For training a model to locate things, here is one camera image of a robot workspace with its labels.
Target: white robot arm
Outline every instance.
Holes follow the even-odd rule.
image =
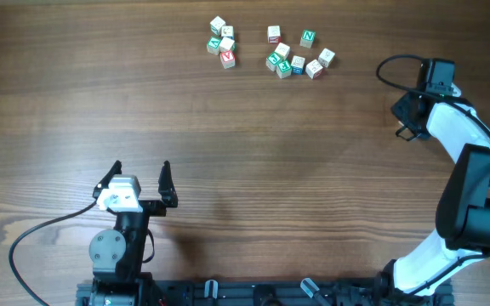
[[[415,139],[417,137],[427,139],[429,136],[437,138],[453,161],[458,163],[459,157],[466,145],[477,145],[487,148],[486,151],[490,151],[490,135],[487,135],[485,128],[481,128],[481,124],[478,124],[478,122],[474,120],[477,119],[477,121],[479,121],[479,118],[477,117],[476,110],[474,110],[469,103],[460,104],[458,103],[458,100],[455,102],[455,99],[451,99],[452,102],[447,103],[442,99],[429,99],[429,97],[432,97],[435,94],[438,94],[440,97],[443,97],[444,94],[448,98],[450,98],[450,96],[455,98],[459,97],[461,94],[460,90],[452,84],[453,75],[453,62],[442,59],[422,59],[418,88],[420,88],[420,92],[424,92],[426,100],[424,100],[424,97],[420,95],[420,93],[417,93],[419,90],[413,90],[404,95],[404,97],[393,106],[392,111],[393,114],[401,120],[403,128],[409,128],[412,132],[413,137],[407,140]],[[381,81],[388,83],[391,86],[395,85],[380,77],[379,69],[378,77]],[[444,86],[444,83],[451,84],[451,86]],[[463,158],[463,160],[469,158],[470,153],[468,150],[464,154],[466,157]],[[468,160],[462,161],[463,166],[456,166],[455,171],[453,171],[455,179],[453,179],[452,175],[450,180],[458,180],[459,175],[463,176],[462,172],[468,170],[468,168],[463,168],[469,165],[466,162],[468,162]],[[469,181],[470,178],[472,178],[472,175],[476,175],[473,179],[478,179],[478,181],[488,184],[490,180],[490,163],[487,162],[484,166],[485,167],[483,167],[481,171],[476,173],[471,173],[471,171],[465,173],[466,175],[469,175]],[[468,196],[467,193],[471,194],[479,189],[480,188],[469,188],[463,190],[464,196]],[[485,191],[485,196],[483,196],[482,199],[483,202],[480,202],[480,204],[477,205],[478,207],[481,207],[482,205],[485,206],[486,196],[487,192]],[[445,210],[443,211],[438,207],[436,226],[438,226],[438,219],[441,218],[440,214],[447,211],[447,202],[444,202],[444,205]],[[452,205],[457,207],[460,203],[455,201]],[[456,212],[458,209],[458,207],[454,208],[453,212]],[[436,288],[452,275],[456,274],[464,267],[482,261],[485,258],[482,256],[483,252],[485,252],[485,249],[482,249],[482,247],[485,247],[486,244],[482,245],[481,243],[477,243],[474,247],[470,247],[470,245],[466,246],[466,248],[455,248],[454,245],[452,245],[451,249],[448,248],[447,241],[438,234],[436,229],[434,229],[432,233],[430,233],[430,235],[412,252],[405,257],[397,259],[394,263],[392,276],[395,289],[404,293],[411,293],[415,296],[429,296],[434,294]],[[467,257],[474,259],[461,261],[462,258]]]

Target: toy block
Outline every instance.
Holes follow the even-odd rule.
[[[222,30],[223,26],[226,26],[226,22],[219,16],[211,20],[211,31],[213,31],[213,33],[216,35],[220,35],[220,30]]]
[[[231,68],[236,65],[236,58],[231,51],[221,52],[220,61],[222,62],[222,66],[225,69]]]
[[[231,25],[225,25],[220,29],[220,35],[222,37],[228,37],[234,39],[234,27]]]
[[[311,48],[315,40],[315,32],[311,30],[304,30],[302,33],[302,39],[299,41],[299,45],[306,48]]]
[[[282,57],[277,54],[277,53],[272,53],[268,58],[265,60],[265,65],[270,68],[271,71],[275,71],[277,64],[282,62]]]
[[[234,51],[235,47],[236,47],[236,42],[234,42],[233,39],[228,37],[222,37],[222,41],[220,41],[220,45],[219,45],[220,52]]]
[[[275,53],[279,54],[282,56],[283,59],[287,59],[288,57],[288,54],[290,54],[290,47],[287,46],[286,44],[280,42],[278,45],[277,45],[277,48],[276,48],[276,51]]]
[[[293,62],[290,64],[290,66],[293,68],[293,74],[304,73],[304,64],[305,64],[305,59],[303,57],[295,55],[293,57]]]
[[[319,63],[321,63],[321,65],[325,68],[328,68],[330,63],[332,63],[334,55],[336,55],[334,52],[324,48],[321,54],[319,54]]]
[[[281,28],[279,25],[268,26],[268,43],[281,42]]]
[[[322,73],[322,66],[318,62],[318,60],[314,59],[312,60],[307,66],[305,67],[305,73],[307,73],[308,76],[310,76],[311,80],[319,77]]]
[[[219,55],[220,38],[211,37],[208,41],[208,52],[211,54]]]
[[[288,60],[285,60],[285,61],[277,64],[277,75],[280,78],[289,77],[291,72],[292,72],[292,68],[290,67],[290,64],[288,63]]]

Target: wooden table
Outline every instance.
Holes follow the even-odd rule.
[[[228,70],[206,50],[216,15],[235,26]],[[272,25],[291,56],[330,48],[336,62],[319,80],[279,79],[265,67]],[[312,49],[299,46],[305,28]],[[143,198],[172,162],[179,208],[152,219],[144,266],[158,280],[374,275],[432,231],[453,170],[436,140],[394,136],[403,92],[374,70],[401,53],[455,60],[490,127],[488,0],[0,7],[0,305],[33,304],[11,274],[12,241],[88,205],[116,159]],[[411,85],[417,70],[403,60],[385,75]],[[92,277],[90,239],[113,224],[96,208],[36,232],[18,269],[49,303],[72,304]],[[490,305],[490,260],[454,285],[458,305]]]

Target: black cable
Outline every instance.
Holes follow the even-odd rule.
[[[116,213],[116,212],[114,212],[114,211],[113,211],[112,209],[110,209],[109,207],[107,208],[107,212],[109,212],[109,213],[110,213],[111,215],[113,215],[113,216],[116,216],[116,215],[117,215],[117,213]]]
[[[375,71],[375,76],[381,82],[383,82],[383,83],[385,83],[385,84],[387,84],[387,85],[389,85],[389,86],[391,86],[393,88],[398,88],[398,89],[407,91],[407,92],[412,93],[412,94],[422,95],[422,96],[425,96],[425,97],[432,98],[432,99],[434,99],[436,101],[446,103],[447,105],[453,107],[457,111],[460,111],[465,116],[467,116],[469,119],[471,119],[471,121],[473,121],[489,137],[489,140],[490,140],[490,130],[489,130],[489,128],[483,122],[481,122],[478,118],[476,118],[475,116],[473,116],[468,110],[463,109],[462,107],[456,105],[452,101],[447,101],[443,96],[439,96],[439,95],[435,95],[435,94],[431,94],[431,93],[426,93],[424,91],[418,90],[417,88],[409,88],[409,87],[406,87],[406,86],[402,86],[400,84],[393,83],[393,82],[388,81],[387,79],[383,78],[379,74],[379,72],[381,71],[381,68],[385,64],[387,64],[388,62],[390,62],[392,60],[397,60],[397,59],[414,59],[414,60],[421,60],[421,61],[424,60],[422,57],[420,57],[418,55],[413,55],[413,54],[398,54],[398,55],[393,55],[393,56],[391,56],[391,57],[383,60],[381,63],[379,63],[378,68]],[[425,288],[429,288],[430,286],[432,286],[433,284],[435,284],[437,281],[441,280],[444,276],[446,276],[447,274],[451,273],[451,271],[453,271],[457,267],[461,266],[464,262],[466,262],[468,260],[484,259],[484,258],[489,258],[489,257],[490,257],[490,251],[487,254],[470,255],[470,256],[463,257],[463,258],[459,258],[457,260],[457,262],[455,262],[449,268],[445,269],[437,277],[435,277],[434,279],[432,279],[430,281],[427,281],[422,286],[420,286],[420,287],[416,288],[415,290],[413,290],[412,292],[408,293],[408,296],[415,295],[416,293],[423,291]]]
[[[152,253],[151,255],[146,258],[145,260],[143,260],[143,264],[146,264],[148,262],[150,262],[153,258],[154,258],[154,236],[152,236],[152,232],[150,229],[146,229],[148,230],[147,233],[149,234],[149,237],[151,238],[151,243],[152,243]]]
[[[94,201],[92,204],[88,205],[87,207],[81,209],[78,212],[74,212],[74,213],[68,214],[68,215],[63,216],[63,217],[55,218],[55,219],[49,220],[47,222],[41,223],[39,225],[36,225],[36,226],[30,228],[29,230],[27,230],[24,233],[22,233],[22,235],[18,236],[18,238],[16,238],[16,240],[10,246],[10,249],[9,249],[9,264],[10,264],[10,268],[13,270],[14,277],[16,277],[16,280],[18,280],[18,282],[31,295],[31,297],[34,298],[41,305],[48,306],[48,303],[45,302],[45,301],[43,301],[37,294],[35,294],[35,292],[33,292],[33,290],[26,284],[26,282],[24,281],[24,279],[22,279],[22,276],[20,276],[20,273],[18,272],[18,270],[16,269],[16,266],[14,265],[14,258],[13,258],[14,249],[16,248],[16,246],[18,246],[18,243],[22,239],[26,238],[27,235],[33,233],[34,231],[39,230],[39,229],[41,229],[41,228],[43,228],[43,227],[45,227],[47,225],[55,224],[55,223],[57,223],[59,221],[66,220],[68,218],[73,218],[73,217],[76,217],[76,216],[80,215],[81,213],[85,213],[90,208],[94,207],[95,206],[95,203],[96,202]]]

